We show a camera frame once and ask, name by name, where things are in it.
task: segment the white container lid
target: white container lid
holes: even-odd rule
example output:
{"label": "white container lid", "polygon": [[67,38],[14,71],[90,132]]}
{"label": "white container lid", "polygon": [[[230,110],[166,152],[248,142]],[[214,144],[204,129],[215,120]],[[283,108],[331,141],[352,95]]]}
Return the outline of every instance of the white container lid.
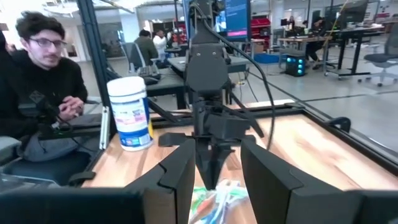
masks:
{"label": "white container lid", "polygon": [[109,96],[128,96],[146,89],[141,77],[123,77],[111,80],[106,84]]}

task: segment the metal frame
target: metal frame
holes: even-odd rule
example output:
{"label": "metal frame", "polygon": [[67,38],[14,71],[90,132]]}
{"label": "metal frame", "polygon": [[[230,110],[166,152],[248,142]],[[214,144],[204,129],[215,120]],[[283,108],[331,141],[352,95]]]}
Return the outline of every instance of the metal frame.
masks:
{"label": "metal frame", "polygon": [[[95,16],[93,1],[77,0],[76,3],[80,10],[81,21],[84,27],[83,32],[85,33],[87,47],[90,51],[91,62],[93,63],[94,74],[97,80],[101,101],[103,106],[110,108],[111,102],[109,100],[109,94],[106,88],[106,71],[108,63],[105,54],[101,49],[101,36],[98,30],[98,23]],[[111,119],[109,139],[111,139],[114,134],[116,134],[116,125],[114,119]]]}
{"label": "metal frame", "polygon": [[[299,103],[287,103],[285,105],[278,105],[276,107],[276,116],[289,116],[289,115],[304,115],[305,117],[309,118],[317,125],[321,126],[323,129],[327,130],[330,134],[336,136],[338,139],[342,140],[343,142],[347,143],[352,148],[356,149],[358,152],[378,164],[379,166],[383,167],[385,170],[389,171],[391,174],[398,176],[398,161],[393,161],[386,156],[383,156],[381,153],[378,153],[373,148],[367,146],[365,143],[361,142],[360,140],[356,139],[350,133],[337,128],[336,126],[331,126],[328,124],[328,119],[322,118],[321,116],[313,113],[312,111],[306,109]],[[270,106],[262,106],[262,107],[254,107],[248,108],[248,110],[253,114],[256,119],[259,118],[270,118],[272,115],[272,110]],[[166,121],[162,117],[152,118],[152,127],[154,129],[163,129],[163,128],[176,128],[176,127],[186,127],[193,125],[193,118],[192,115],[181,114],[176,115],[180,120],[181,124],[170,123]],[[92,163],[88,166],[87,171],[92,171],[95,164],[101,158],[104,152],[101,151],[98,153],[97,157],[92,161]]]}

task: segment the colorful object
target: colorful object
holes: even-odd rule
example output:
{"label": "colorful object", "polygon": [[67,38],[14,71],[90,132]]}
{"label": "colorful object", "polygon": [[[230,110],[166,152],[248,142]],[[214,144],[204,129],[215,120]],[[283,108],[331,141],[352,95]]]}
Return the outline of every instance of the colorful object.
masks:
{"label": "colorful object", "polygon": [[222,180],[216,190],[205,187],[193,189],[189,224],[223,224],[235,206],[248,198],[246,188],[239,181]]}

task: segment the blue bin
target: blue bin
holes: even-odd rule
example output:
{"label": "blue bin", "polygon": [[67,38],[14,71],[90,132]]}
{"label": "blue bin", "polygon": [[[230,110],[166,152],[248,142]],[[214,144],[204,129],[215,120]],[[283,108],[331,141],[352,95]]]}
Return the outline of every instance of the blue bin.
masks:
{"label": "blue bin", "polygon": [[279,55],[274,55],[274,54],[256,54],[254,55],[254,60],[257,63],[263,63],[263,64],[271,64],[271,63],[278,63],[279,62]]}

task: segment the eyeglasses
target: eyeglasses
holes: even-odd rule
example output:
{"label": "eyeglasses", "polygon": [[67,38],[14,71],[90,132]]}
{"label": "eyeglasses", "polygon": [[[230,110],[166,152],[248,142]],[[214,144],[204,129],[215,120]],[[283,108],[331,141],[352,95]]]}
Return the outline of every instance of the eyeglasses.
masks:
{"label": "eyeglasses", "polygon": [[31,39],[31,40],[36,41],[39,46],[45,47],[45,48],[49,48],[52,45],[54,45],[57,49],[62,49],[62,48],[64,48],[67,45],[67,43],[65,43],[62,40],[51,41],[51,40],[48,40],[48,39],[45,39],[45,38]]}

